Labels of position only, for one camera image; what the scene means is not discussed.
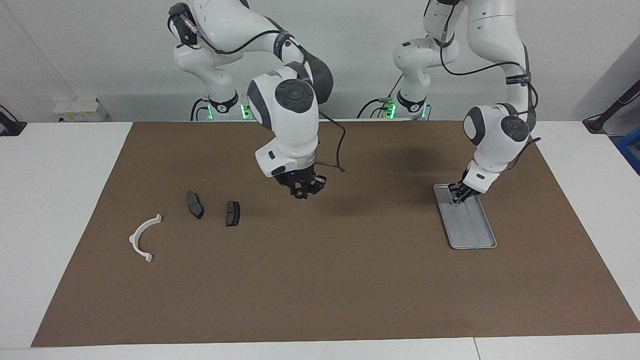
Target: metal tray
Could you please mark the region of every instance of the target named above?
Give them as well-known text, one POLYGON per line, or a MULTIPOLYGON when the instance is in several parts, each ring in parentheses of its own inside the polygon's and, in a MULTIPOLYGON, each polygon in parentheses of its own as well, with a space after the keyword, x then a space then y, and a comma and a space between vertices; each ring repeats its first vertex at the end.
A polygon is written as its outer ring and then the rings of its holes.
POLYGON ((493 249, 498 245, 479 197, 471 197, 463 204, 454 204, 448 184, 436 184, 433 190, 451 247, 456 250, 477 250, 493 249))

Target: white power box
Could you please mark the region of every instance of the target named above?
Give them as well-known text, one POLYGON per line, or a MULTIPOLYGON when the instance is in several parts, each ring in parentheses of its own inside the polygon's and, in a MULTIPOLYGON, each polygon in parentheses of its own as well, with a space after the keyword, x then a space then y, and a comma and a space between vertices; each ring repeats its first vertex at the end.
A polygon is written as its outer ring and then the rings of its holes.
POLYGON ((102 122, 109 120, 107 109, 96 99, 54 100, 58 122, 102 122))

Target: white table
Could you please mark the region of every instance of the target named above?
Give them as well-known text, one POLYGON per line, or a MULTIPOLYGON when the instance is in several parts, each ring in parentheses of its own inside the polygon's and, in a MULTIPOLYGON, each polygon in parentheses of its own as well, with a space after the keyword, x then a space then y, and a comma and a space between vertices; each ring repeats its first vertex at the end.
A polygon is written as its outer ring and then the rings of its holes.
MULTIPOLYGON (((20 137, 0 138, 0 359, 640 359, 640 334, 28 348, 130 128, 30 124, 20 137)), ((534 134, 640 316, 640 177, 581 123, 541 122, 534 134)))

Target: white robotic arm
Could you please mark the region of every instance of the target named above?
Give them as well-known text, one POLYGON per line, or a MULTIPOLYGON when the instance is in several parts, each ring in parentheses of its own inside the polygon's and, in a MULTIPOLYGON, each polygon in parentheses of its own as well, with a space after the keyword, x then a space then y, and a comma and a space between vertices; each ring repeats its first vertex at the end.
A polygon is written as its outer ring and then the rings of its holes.
POLYGON ((529 72, 529 56, 515 25, 515 0, 429 0, 424 14, 428 36, 411 40, 394 53, 396 65, 403 71, 403 81, 396 99, 400 109, 415 117, 424 106, 430 84, 425 70, 453 62, 459 53, 455 29, 464 6, 469 9, 468 41, 478 56, 500 66, 506 77, 507 102, 476 106, 464 121, 469 140, 477 146, 463 179, 450 185, 452 197, 463 202, 470 196, 486 193, 527 145, 536 123, 529 72))
POLYGON ((289 187, 291 195, 306 199, 326 182, 314 172, 318 145, 318 104, 326 102, 333 77, 275 21, 249 9, 246 0, 189 0, 169 11, 168 26, 180 39, 174 57, 186 72, 207 87, 215 117, 237 113, 240 96, 227 71, 243 53, 273 53, 285 66, 254 78, 248 88, 249 105, 257 121, 275 138, 256 153, 267 177, 289 187))

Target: white curved object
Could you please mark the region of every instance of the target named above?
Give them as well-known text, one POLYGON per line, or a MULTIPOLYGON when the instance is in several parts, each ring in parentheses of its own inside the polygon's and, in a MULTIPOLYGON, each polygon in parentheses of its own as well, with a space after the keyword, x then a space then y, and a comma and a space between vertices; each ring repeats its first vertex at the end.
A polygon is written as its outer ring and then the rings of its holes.
POLYGON ((138 254, 144 256, 145 259, 147 260, 147 263, 150 263, 154 256, 152 254, 149 254, 148 252, 143 252, 142 250, 140 250, 140 248, 138 247, 138 241, 140 240, 140 235, 142 235, 142 233, 144 233, 145 230, 147 230, 152 225, 160 224, 161 221, 162 221, 162 215, 158 214, 155 218, 151 220, 147 220, 142 225, 140 225, 138 230, 136 230, 136 232, 129 237, 129 242, 131 243, 131 245, 133 245, 133 249, 138 254))

